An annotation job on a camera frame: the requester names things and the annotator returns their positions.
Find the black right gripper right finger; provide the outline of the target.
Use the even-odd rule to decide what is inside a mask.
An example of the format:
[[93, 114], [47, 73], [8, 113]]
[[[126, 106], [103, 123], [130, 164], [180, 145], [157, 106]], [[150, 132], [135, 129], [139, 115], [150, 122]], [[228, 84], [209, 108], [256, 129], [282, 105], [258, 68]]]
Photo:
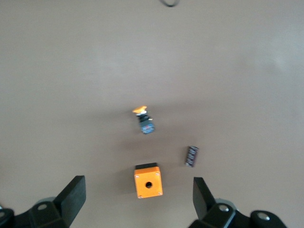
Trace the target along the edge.
[[202, 177], [193, 179], [193, 204], [198, 219], [190, 228], [250, 228], [250, 218], [230, 204], [217, 203]]

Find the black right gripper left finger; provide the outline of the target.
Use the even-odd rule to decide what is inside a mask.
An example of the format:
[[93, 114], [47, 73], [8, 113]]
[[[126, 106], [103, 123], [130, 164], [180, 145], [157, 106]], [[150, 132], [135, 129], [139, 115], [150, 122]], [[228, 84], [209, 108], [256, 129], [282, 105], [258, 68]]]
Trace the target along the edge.
[[70, 227], [86, 200], [85, 181], [85, 176], [75, 176], [53, 200], [40, 201], [16, 216], [16, 227]]

